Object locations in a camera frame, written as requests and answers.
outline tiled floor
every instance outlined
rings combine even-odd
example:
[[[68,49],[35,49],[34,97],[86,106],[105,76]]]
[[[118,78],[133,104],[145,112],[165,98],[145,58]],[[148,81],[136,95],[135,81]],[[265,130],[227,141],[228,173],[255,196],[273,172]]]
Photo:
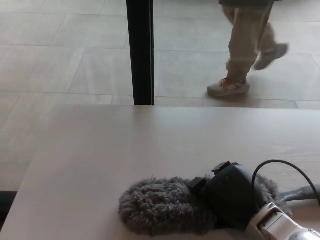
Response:
[[[289,54],[217,100],[231,25],[217,0],[154,0],[157,106],[320,109],[319,0],[271,16]],[[17,190],[56,104],[132,105],[126,0],[0,0],[0,190]]]

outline khaki trousers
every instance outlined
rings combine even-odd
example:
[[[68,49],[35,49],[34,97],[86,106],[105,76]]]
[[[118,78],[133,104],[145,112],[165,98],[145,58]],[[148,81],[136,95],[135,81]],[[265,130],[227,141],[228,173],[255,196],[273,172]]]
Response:
[[[267,53],[275,49],[275,33],[268,23],[260,43],[258,38],[261,32],[262,19],[265,11],[222,7],[224,15],[233,24],[229,43],[230,58],[226,63],[228,77],[234,81],[244,81],[259,52]]]

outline sneaker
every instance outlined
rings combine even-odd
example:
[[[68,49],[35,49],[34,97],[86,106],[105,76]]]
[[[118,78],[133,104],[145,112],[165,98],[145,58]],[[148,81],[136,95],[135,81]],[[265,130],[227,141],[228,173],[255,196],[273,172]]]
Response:
[[[256,63],[253,65],[253,68],[257,71],[266,69],[274,62],[274,60],[282,58],[284,55],[286,55],[288,48],[288,44],[281,43],[278,44],[273,51],[262,53],[258,61],[256,61]]]
[[[250,85],[246,80],[239,82],[228,77],[207,87],[208,94],[213,97],[227,97],[232,95],[247,94],[249,89]]]

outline person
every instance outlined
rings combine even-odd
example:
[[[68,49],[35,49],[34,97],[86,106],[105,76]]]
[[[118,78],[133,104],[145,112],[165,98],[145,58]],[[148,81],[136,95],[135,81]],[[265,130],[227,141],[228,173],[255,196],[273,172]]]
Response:
[[[270,23],[265,26],[261,42],[258,42],[268,0],[220,0],[220,4],[224,15],[233,24],[230,57],[226,63],[228,73],[226,78],[208,86],[207,91],[213,97],[246,94],[250,89],[247,75],[251,67],[257,71],[267,68],[288,52],[289,45],[276,42]]]

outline table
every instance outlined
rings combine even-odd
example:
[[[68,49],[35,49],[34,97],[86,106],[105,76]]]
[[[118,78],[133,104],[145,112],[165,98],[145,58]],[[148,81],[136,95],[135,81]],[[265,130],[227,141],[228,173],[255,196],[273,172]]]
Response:
[[[59,108],[25,175],[0,240],[145,240],[120,222],[118,199],[147,177],[193,178],[224,161],[253,171],[288,160],[320,183],[320,111],[151,106]],[[284,190],[306,185],[285,165],[263,173]],[[295,220],[320,231],[320,207],[298,202]],[[240,239],[206,236],[155,239]]]

